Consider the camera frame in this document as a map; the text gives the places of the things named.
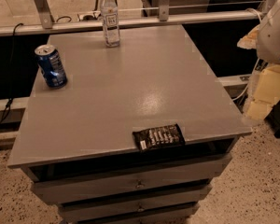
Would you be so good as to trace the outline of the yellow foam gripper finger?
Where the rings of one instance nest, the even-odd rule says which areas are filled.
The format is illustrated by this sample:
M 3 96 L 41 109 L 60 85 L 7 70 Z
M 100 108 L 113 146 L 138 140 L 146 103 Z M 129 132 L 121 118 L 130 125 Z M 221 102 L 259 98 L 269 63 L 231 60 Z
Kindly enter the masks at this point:
M 251 119 L 265 119 L 280 101 L 280 64 L 271 65 L 259 74 L 246 115 Z
M 259 26 L 257 25 L 237 42 L 237 47 L 241 49 L 255 49 L 258 31 Z

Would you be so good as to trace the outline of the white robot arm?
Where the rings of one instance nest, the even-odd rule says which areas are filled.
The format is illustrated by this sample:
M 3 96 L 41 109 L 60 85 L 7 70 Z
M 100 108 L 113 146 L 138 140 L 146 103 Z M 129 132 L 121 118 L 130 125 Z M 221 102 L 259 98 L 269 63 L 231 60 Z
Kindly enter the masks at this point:
M 258 75 L 252 76 L 251 101 L 245 109 L 251 119 L 265 119 L 280 101 L 280 0 L 237 46 L 255 49 L 258 58 L 268 64 Z

